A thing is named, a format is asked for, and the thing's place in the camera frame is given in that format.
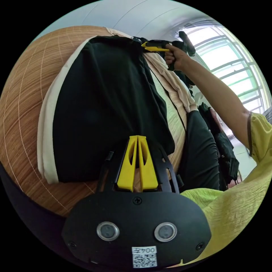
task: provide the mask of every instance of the qr code label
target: qr code label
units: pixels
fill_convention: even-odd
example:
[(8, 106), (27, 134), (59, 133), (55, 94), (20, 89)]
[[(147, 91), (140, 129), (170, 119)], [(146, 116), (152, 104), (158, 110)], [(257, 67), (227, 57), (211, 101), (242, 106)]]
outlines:
[(157, 266), (157, 248), (155, 246), (133, 247), (133, 268), (148, 268)]

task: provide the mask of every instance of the window frame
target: window frame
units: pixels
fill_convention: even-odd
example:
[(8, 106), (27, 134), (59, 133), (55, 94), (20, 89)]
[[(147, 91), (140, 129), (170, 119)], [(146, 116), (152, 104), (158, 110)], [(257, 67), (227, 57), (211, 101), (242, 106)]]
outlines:
[[(240, 73), (242, 71), (247, 71), (247, 73), (250, 74), (250, 76), (248, 76), (247, 78), (251, 78), (251, 80), (254, 81), (254, 83), (255, 83), (255, 85), (257, 87), (253, 88), (253, 89), (250, 89), (250, 90), (247, 90), (247, 91), (239, 94), (238, 97), (241, 97), (243, 95), (246, 95), (246, 94), (249, 94), (251, 92), (257, 91), (258, 92), (257, 96), (254, 96), (251, 99), (245, 100), (242, 103), (244, 105), (244, 104), (249, 103), (251, 101), (260, 99), (260, 104), (261, 105), (254, 108), (254, 109), (252, 109), (251, 111), (255, 111), (257, 109), (262, 109), (263, 112), (264, 112), (267, 108), (269, 108), (272, 105), (272, 98), (269, 95), (270, 91), (269, 91), (268, 85), (267, 85), (267, 83), (266, 83), (266, 81), (264, 79), (264, 76), (263, 76), (259, 66), (257, 65), (257, 63), (254, 61), (253, 57), (249, 54), (249, 52), (246, 50), (246, 48), (243, 46), (243, 44), (235, 36), (233, 36), (232, 33), (230, 33), (224, 27), (196, 27), (196, 28), (191, 27), (191, 30), (185, 31), (185, 33), (189, 36), (190, 34), (192, 34), (194, 32), (197, 32), (199, 30), (205, 29), (205, 28), (213, 29), (215, 32), (218, 33), (218, 36), (203, 40), (202, 42), (195, 44), (194, 45), (195, 49), (196, 49), (195, 56), (200, 60), (200, 62), (203, 64), (203, 66), (213, 74), (215, 74), (216, 71), (220, 71), (221, 69), (223, 69), (223, 68), (225, 68), (227, 66), (233, 65), (235, 63), (242, 64), (244, 68), (236, 70), (236, 71), (231, 72), (231, 73), (228, 73), (227, 75), (224, 75), (224, 76), (220, 77), (220, 79), (227, 78), (229, 76), (235, 75), (235, 74)], [(214, 50), (215, 47), (216, 47), (214, 45), (214, 42), (216, 40), (218, 40), (218, 42), (223, 42), (223, 43), (225, 41), (225, 43), (231, 47), (231, 49), (234, 51), (234, 53), (236, 55), (237, 55), (237, 53), (239, 54), (239, 56), (237, 55), (239, 57), (239, 59), (234, 60), (234, 61), (230, 61), (228, 63), (225, 63), (225, 64), (223, 64), (221, 66), (218, 66), (218, 67), (210, 70), (208, 65), (201, 58), (201, 56), (200, 56), (200, 54), (198, 52), (201, 49), (204, 49), (204, 48), (208, 49), (209, 47), (210, 47), (211, 50)]]

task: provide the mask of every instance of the wood grain surface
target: wood grain surface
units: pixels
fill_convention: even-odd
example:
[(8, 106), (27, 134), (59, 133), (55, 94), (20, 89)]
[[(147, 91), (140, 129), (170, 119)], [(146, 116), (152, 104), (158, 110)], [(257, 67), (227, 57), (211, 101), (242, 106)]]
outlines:
[[(93, 194), (96, 181), (48, 184), (37, 167), (37, 128), (45, 94), (62, 66), (84, 40), (109, 36), (104, 27), (74, 26), (56, 30), (32, 42), (14, 65), (0, 98), (0, 161), (17, 186), (44, 208), (67, 216), (72, 207)], [(175, 171), (180, 163), (185, 139), (186, 112), (170, 86), (165, 93), (160, 81), (154, 81), (167, 104), (169, 129), (176, 149), (169, 156)], [(135, 175), (139, 190), (139, 172)]]

